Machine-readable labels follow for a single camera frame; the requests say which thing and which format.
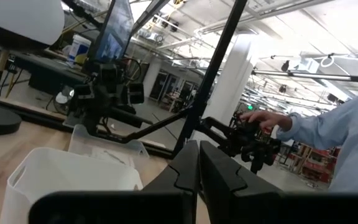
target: white column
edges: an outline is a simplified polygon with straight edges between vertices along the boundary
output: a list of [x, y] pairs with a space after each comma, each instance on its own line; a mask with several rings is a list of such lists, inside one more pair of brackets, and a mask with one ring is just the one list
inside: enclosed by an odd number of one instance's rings
[[179, 78], [179, 82], [178, 82], [178, 85], [177, 85], [178, 91], [181, 91], [181, 89], [183, 88], [185, 82], [186, 82], [186, 80], [183, 77]]
[[147, 70], [146, 76], [143, 80], [144, 96], [149, 97], [154, 86], [155, 79], [161, 69], [162, 61], [154, 57], [150, 61], [149, 69]]
[[[257, 57], [254, 56], [255, 44], [253, 44], [256, 37], [253, 34], [239, 34], [237, 36], [218, 83], [208, 101], [203, 118], [210, 116], [229, 125], [247, 80], [256, 64]], [[193, 139], [208, 140], [214, 143], [199, 132], [195, 132]]]

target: workbench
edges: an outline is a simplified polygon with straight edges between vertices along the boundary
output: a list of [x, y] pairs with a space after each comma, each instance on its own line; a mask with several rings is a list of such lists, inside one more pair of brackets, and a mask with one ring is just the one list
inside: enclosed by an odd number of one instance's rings
[[[38, 108], [47, 114], [54, 114]], [[52, 147], [59, 150], [68, 150], [71, 134], [46, 128], [36, 124], [22, 122], [18, 132], [0, 136], [0, 212], [4, 200], [7, 178], [20, 164], [28, 153], [36, 147]], [[140, 171], [143, 185], [150, 183], [164, 170], [168, 160], [151, 156], [145, 169]], [[206, 205], [199, 198], [197, 206], [197, 223], [209, 223]]]
[[55, 52], [44, 50], [39, 54], [49, 56], [38, 56], [21, 52], [11, 52], [14, 64], [31, 73], [29, 85], [36, 90], [56, 95], [65, 85], [74, 87], [82, 84], [84, 73], [80, 67], [71, 68], [65, 64], [63, 57]]

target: ceiling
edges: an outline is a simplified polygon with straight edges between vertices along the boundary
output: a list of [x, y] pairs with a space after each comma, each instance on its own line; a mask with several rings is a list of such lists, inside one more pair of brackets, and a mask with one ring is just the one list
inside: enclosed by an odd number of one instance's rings
[[[86, 1], [98, 5], [109, 2]], [[150, 1], [131, 2], [135, 20], [150, 4]], [[233, 0], [187, 0], [177, 5], [169, 1], [162, 8], [161, 17], [177, 22], [177, 31], [172, 32], [170, 26], [163, 28], [164, 20], [150, 20], [144, 30], [163, 36], [163, 41], [150, 42], [141, 35], [135, 38], [148, 43], [166, 58], [192, 58], [174, 61], [178, 66], [207, 67], [233, 4]], [[258, 70], [280, 71], [288, 57], [314, 58], [320, 63], [334, 53], [334, 63], [325, 68], [320, 66], [316, 73], [358, 76], [358, 0], [250, 0], [237, 27], [237, 31], [244, 30], [258, 35]], [[280, 85], [287, 85], [285, 93], [278, 92]], [[329, 81], [329, 85], [325, 85], [312, 78], [253, 75], [247, 86], [272, 98], [273, 95], [286, 96], [305, 104], [294, 99], [302, 98], [320, 102], [320, 107], [328, 105], [328, 108], [332, 108], [327, 100], [330, 93], [338, 98], [339, 95], [349, 98], [358, 95], [358, 83]]]

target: shelf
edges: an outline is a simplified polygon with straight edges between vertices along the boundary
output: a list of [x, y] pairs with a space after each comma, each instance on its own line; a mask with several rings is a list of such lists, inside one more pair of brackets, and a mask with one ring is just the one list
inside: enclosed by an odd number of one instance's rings
[[320, 173], [324, 173], [324, 172], [325, 172], [325, 170], [316, 169], [316, 168], [310, 167], [310, 166], [308, 166], [308, 165], [306, 165], [306, 164], [303, 166], [303, 168], [311, 169], [311, 170], [313, 170], [313, 171], [320, 172]]
[[308, 158], [307, 161], [310, 162], [310, 163], [312, 163], [312, 164], [319, 165], [319, 166], [325, 166], [325, 164], [324, 164], [323, 162], [318, 162], [318, 161], [315, 161], [314, 159]]
[[316, 150], [316, 149], [313, 149], [311, 152], [312, 152], [312, 153], [315, 153], [315, 154], [318, 154], [318, 155], [320, 155], [320, 156], [323, 156], [323, 157], [327, 157], [327, 158], [330, 158], [330, 157], [331, 157], [331, 155], [329, 155], [329, 154], [323, 154], [323, 153], [319, 152], [319, 151]]
[[299, 158], [299, 159], [302, 159], [302, 157], [299, 156], [298, 154], [291, 153], [291, 155], [293, 155], [293, 156], [295, 156], [295, 157], [297, 157], [297, 158]]

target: white container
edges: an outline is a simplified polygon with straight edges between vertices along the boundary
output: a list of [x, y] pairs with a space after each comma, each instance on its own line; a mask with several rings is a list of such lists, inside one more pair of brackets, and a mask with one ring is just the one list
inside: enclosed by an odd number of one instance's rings
[[132, 167], [51, 148], [33, 149], [7, 180], [0, 224], [25, 224], [39, 198], [62, 190], [142, 189]]
[[70, 65], [73, 65], [74, 63], [83, 64], [90, 45], [90, 40], [85, 39], [80, 35], [74, 35], [73, 44], [71, 45], [70, 53], [67, 57], [67, 62]]
[[149, 154], [140, 141], [127, 144], [96, 138], [88, 134], [82, 124], [74, 127], [68, 151], [82, 156], [131, 166], [139, 172], [149, 160]]

